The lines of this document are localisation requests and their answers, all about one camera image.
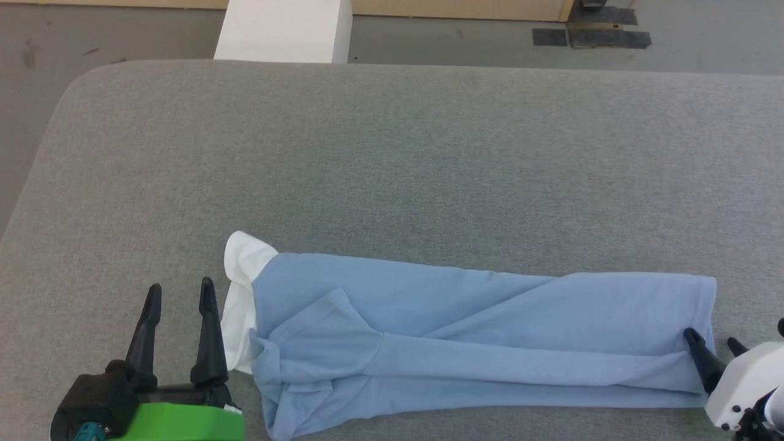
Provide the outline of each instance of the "gray floor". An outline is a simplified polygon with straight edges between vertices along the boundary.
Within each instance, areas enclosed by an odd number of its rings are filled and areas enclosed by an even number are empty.
[[[626,5],[627,0],[610,0]],[[355,63],[784,75],[782,0],[639,0],[635,49],[534,47],[509,21],[355,17]],[[52,111],[80,74],[121,60],[212,58],[221,11],[0,5],[0,235]]]

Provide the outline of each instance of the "gray fabric surface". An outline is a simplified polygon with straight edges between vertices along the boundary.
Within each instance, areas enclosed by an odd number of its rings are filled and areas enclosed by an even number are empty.
[[[198,287],[245,230],[279,250],[523,274],[717,277],[717,337],[775,337],[784,78],[156,61],[66,92],[0,242],[0,439],[44,439],[164,287],[155,369],[187,380]],[[722,356],[728,351],[722,347]],[[248,439],[258,392],[233,374]],[[727,439],[701,410],[485,408],[310,439]]]

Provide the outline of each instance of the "wooden panel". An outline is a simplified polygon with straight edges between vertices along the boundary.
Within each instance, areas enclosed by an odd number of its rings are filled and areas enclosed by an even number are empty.
[[[565,21],[574,0],[354,0],[354,14]]]
[[[377,16],[566,21],[575,0],[353,0],[353,13]],[[229,0],[0,0],[38,5],[226,9]]]

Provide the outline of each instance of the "garment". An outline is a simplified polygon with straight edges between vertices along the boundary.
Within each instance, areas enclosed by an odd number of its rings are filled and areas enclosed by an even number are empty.
[[[695,328],[713,349],[710,277],[278,254],[244,233],[226,261],[224,333],[241,336],[227,339],[227,359],[250,368],[272,439],[414,410],[706,400],[682,333]],[[244,306],[229,308],[232,297]],[[232,326],[229,310],[253,328]]]

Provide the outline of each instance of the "blue fabric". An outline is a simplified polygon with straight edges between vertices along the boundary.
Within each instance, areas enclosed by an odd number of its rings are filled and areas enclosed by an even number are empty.
[[[252,287],[252,372],[275,440],[414,410],[706,401],[682,333],[713,349],[710,277],[284,253]]]

